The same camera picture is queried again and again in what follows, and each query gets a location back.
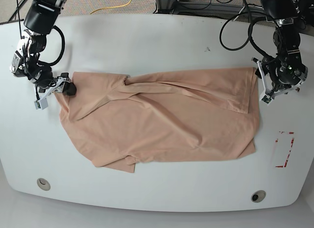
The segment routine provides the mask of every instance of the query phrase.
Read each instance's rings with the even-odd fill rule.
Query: fabric fold
[[[76,149],[97,167],[230,160],[255,152],[259,127],[253,68],[138,77],[74,73],[75,97],[56,94]]]

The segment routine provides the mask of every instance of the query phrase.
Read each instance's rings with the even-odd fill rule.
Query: white table
[[[223,20],[170,15],[93,15],[59,18],[66,50],[57,73],[107,72],[137,76],[146,73],[252,66],[260,55],[251,47],[231,52],[219,44]],[[254,40],[275,55],[274,28],[257,25]],[[228,26],[223,40],[242,44],[247,24]],[[151,211],[232,211],[286,206],[301,191],[314,157],[314,38],[302,35],[301,54],[309,77],[301,92],[278,97],[270,106],[260,103],[261,128],[257,152],[223,162],[139,163],[129,174],[95,168],[80,155],[59,118],[59,106],[35,110],[33,85],[9,72],[19,40],[18,24],[0,26],[0,159],[7,180],[17,191],[96,206]],[[53,61],[61,41],[53,31],[41,60]],[[294,144],[286,167],[290,135]],[[279,142],[274,150],[276,139]],[[37,179],[51,184],[50,191]],[[253,203],[258,190],[266,198]]]

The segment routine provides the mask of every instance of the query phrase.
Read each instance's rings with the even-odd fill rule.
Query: beige t-shirt
[[[255,152],[253,68],[74,73],[73,83],[75,97],[56,94],[61,123],[96,167],[133,173],[137,162],[231,160]]]

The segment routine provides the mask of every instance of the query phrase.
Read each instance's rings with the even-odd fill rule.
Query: circular hole
[[[265,197],[266,197],[266,192],[263,190],[259,190],[252,195],[251,200],[254,203],[259,203],[259,202],[262,202],[265,199]]]
[[[39,188],[45,191],[48,191],[51,188],[49,182],[43,178],[37,179],[37,185],[39,186]]]

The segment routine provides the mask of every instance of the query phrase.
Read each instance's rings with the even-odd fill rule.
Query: yellow cable
[[[127,6],[127,5],[129,5],[129,4],[131,3],[131,1],[132,1],[132,0],[130,0],[127,4],[120,5],[120,6],[110,6],[110,7],[99,8],[99,9],[93,11],[92,13],[90,13],[90,15],[93,14],[93,13],[95,13],[95,12],[97,12],[97,11],[101,11],[101,10],[106,10],[106,9],[112,9],[112,8],[118,8],[118,7]]]

